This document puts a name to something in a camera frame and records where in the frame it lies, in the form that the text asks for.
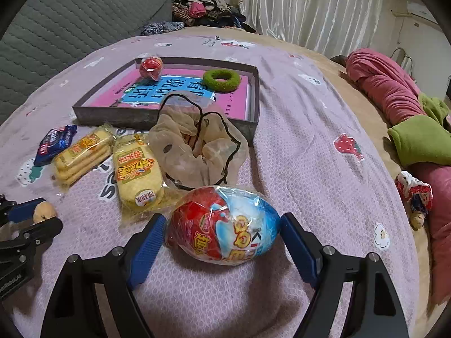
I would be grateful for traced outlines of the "yellow rice cracker pack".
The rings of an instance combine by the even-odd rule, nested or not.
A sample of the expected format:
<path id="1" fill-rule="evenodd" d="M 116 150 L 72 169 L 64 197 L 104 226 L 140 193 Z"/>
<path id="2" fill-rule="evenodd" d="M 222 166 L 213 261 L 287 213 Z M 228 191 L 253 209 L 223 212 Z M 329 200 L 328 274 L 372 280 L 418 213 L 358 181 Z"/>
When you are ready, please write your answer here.
<path id="1" fill-rule="evenodd" d="M 123 221 L 131 224 L 162 208 L 163 175 L 145 135 L 129 134 L 117 138 L 112 158 Z"/>

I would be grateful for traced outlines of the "green fleece blanket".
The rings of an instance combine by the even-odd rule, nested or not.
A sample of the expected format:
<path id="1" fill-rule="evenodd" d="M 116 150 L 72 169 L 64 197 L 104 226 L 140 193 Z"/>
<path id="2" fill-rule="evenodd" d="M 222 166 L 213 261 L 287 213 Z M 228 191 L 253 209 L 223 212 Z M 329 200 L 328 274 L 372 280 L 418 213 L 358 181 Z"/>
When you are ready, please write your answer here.
<path id="1" fill-rule="evenodd" d="M 422 92 L 419 102 L 425 115 L 415 114 L 388 129 L 398 159 L 404 168 L 415 163 L 449 166 L 450 131 L 445 123 L 450 109 L 442 100 Z"/>

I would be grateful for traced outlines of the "large red blue toy egg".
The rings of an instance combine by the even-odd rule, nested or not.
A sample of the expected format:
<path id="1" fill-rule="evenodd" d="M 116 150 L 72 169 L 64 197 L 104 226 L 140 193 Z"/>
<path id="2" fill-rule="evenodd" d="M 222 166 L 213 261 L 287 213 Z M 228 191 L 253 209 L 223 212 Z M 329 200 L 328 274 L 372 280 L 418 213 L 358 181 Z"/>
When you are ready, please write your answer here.
<path id="1" fill-rule="evenodd" d="M 177 202 L 166 243 L 206 263 L 237 266 L 269 251 L 279 230 L 279 214 L 259 193 L 210 185 Z"/>

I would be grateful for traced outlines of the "grey quilted headboard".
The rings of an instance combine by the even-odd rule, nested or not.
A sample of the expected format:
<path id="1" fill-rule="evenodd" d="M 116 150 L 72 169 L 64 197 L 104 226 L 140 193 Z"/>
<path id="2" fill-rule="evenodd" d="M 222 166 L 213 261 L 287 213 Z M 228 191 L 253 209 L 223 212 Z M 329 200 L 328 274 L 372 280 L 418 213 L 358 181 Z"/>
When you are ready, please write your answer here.
<path id="1" fill-rule="evenodd" d="M 1 120 L 77 61 L 171 17 L 171 0 L 28 0 L 1 38 Z"/>

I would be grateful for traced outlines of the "white air conditioner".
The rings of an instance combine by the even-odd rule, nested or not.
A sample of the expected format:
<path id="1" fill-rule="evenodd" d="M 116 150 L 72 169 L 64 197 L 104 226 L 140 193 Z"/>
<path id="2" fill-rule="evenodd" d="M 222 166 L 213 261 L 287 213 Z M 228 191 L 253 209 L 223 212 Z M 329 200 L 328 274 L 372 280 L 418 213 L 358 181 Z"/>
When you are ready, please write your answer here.
<path id="1" fill-rule="evenodd" d="M 419 4 L 417 2 L 407 2 L 407 12 L 411 15 L 422 17 L 423 19 L 428 20 L 436 25 L 438 24 L 435 17 L 425 5 Z"/>

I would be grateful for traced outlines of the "red white scrunchie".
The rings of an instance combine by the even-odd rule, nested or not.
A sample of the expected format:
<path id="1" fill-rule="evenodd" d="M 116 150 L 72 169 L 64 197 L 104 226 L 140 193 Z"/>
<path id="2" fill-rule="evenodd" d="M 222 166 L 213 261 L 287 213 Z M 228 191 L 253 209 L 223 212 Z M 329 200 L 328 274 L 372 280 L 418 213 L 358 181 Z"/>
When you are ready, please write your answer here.
<path id="1" fill-rule="evenodd" d="M 406 170 L 396 176 L 394 183 L 407 206 L 411 227 L 415 230 L 421 229 L 433 207 L 434 196 L 431 185 L 415 178 Z"/>

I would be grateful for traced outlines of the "tan walnut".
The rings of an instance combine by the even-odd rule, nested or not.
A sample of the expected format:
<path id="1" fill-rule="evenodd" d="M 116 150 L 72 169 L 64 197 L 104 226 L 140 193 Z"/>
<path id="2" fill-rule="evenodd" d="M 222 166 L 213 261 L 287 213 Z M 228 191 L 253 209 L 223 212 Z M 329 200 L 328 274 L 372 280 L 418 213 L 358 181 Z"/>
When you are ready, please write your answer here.
<path id="1" fill-rule="evenodd" d="M 38 224 L 56 216 L 57 211 L 55 210 L 54 206 L 48 201 L 42 201 L 34 209 L 33 222 L 35 224 Z"/>

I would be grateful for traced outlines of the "tan bed sheet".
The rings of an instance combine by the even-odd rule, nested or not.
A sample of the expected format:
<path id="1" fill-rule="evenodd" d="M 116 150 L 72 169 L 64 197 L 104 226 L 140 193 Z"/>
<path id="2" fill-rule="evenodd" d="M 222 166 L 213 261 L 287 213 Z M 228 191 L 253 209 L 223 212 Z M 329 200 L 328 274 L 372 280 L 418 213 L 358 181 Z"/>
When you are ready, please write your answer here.
<path id="1" fill-rule="evenodd" d="M 238 29 L 193 27 L 177 31 L 173 35 L 180 35 L 182 37 L 201 36 L 206 38 L 218 36 L 223 40 L 245 41 L 253 44 L 272 46 L 280 50 L 285 50 L 289 54 L 301 54 L 309 57 L 315 62 L 315 65 L 322 71 L 322 74 L 332 83 L 346 104 L 352 109 L 375 145 L 390 175 L 396 176 L 401 171 L 397 154 L 387 136 L 388 125 L 384 122 L 382 113 L 358 90 L 357 86 L 347 76 L 346 69 L 338 63 L 334 63 L 322 54 L 304 47 L 280 41 L 269 36 L 247 33 Z M 417 304 L 413 336 L 426 337 L 439 320 L 439 316 L 443 313 L 446 306 L 444 304 L 433 305 L 430 303 L 430 270 L 432 257 L 430 256 L 430 237 L 427 227 L 413 230 L 412 234 L 417 249 L 420 277 L 420 296 Z"/>

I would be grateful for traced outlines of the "yellow biscuit pack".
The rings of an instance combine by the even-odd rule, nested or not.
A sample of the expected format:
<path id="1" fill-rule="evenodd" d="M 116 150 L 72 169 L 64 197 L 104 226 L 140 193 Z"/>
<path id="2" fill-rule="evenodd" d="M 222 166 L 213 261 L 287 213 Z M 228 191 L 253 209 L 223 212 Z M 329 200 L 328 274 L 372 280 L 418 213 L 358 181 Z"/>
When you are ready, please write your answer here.
<path id="1" fill-rule="evenodd" d="M 58 154 L 52 161 L 57 184 L 70 187 L 110 157 L 115 139 L 114 128 L 105 123 Z"/>

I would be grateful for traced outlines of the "dark blue patterned cloth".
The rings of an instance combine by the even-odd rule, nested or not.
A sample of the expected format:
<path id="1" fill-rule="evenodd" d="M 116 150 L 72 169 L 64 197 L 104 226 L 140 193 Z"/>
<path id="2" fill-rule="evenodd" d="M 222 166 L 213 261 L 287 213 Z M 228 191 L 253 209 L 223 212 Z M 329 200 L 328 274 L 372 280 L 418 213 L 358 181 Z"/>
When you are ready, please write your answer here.
<path id="1" fill-rule="evenodd" d="M 142 28 L 141 35 L 151 36 L 165 34 L 173 31 L 179 31 L 184 28 L 185 24 L 183 22 L 175 22 L 175 21 L 149 22 Z"/>

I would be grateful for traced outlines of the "blue snack packet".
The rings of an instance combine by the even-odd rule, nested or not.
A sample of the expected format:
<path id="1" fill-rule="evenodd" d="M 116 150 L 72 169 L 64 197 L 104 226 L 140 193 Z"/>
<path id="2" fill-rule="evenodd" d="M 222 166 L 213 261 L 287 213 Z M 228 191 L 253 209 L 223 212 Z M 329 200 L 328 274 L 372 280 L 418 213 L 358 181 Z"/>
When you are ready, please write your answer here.
<path id="1" fill-rule="evenodd" d="M 70 147 L 76 132 L 76 125 L 51 129 L 38 146 L 34 166 L 46 166 L 51 163 L 58 154 Z"/>

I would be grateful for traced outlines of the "beige sheer hair scrunchie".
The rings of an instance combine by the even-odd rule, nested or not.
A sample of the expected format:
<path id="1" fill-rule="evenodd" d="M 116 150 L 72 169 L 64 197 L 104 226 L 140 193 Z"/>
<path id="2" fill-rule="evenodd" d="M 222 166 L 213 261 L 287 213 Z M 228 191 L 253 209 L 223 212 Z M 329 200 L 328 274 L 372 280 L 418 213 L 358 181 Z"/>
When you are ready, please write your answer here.
<path id="1" fill-rule="evenodd" d="M 174 189 L 237 185 L 248 158 L 248 142 L 211 99 L 187 91 L 171 92 L 158 109 L 147 144 Z"/>

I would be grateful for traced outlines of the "white pleated curtain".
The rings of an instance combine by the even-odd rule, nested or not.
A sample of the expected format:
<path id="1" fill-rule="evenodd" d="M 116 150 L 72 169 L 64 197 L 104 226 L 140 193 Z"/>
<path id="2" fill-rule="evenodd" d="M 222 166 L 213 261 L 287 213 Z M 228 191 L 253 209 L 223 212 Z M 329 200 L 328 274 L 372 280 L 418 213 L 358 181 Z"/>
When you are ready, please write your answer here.
<path id="1" fill-rule="evenodd" d="M 258 33 L 327 57 L 370 46 L 383 0 L 238 0 Z"/>

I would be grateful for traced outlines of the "small red toy egg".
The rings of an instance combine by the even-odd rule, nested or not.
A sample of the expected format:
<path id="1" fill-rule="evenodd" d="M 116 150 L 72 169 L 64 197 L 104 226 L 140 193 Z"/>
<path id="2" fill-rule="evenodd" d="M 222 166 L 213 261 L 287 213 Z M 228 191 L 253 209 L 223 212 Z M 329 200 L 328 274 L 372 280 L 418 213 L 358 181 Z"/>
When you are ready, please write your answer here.
<path id="1" fill-rule="evenodd" d="M 163 60 L 160 57 L 143 58 L 139 72 L 142 78 L 159 81 L 163 71 Z"/>

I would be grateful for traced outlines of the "pink rolled quilt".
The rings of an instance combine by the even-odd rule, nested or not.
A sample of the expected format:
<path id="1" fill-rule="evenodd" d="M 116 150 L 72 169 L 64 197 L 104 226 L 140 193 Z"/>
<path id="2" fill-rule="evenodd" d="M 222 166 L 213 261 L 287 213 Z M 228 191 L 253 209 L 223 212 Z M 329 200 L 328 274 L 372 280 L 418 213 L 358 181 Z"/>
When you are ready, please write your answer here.
<path id="1" fill-rule="evenodd" d="M 384 54 L 368 48 L 357 49 L 346 60 L 346 72 L 384 114 L 389 128 L 415 114 L 426 114 L 419 102 L 421 91 L 418 86 Z M 450 131 L 450 114 L 445 125 Z M 404 169 L 432 187 L 434 200 L 429 213 L 432 301 L 441 304 L 450 300 L 450 165 L 415 163 Z"/>

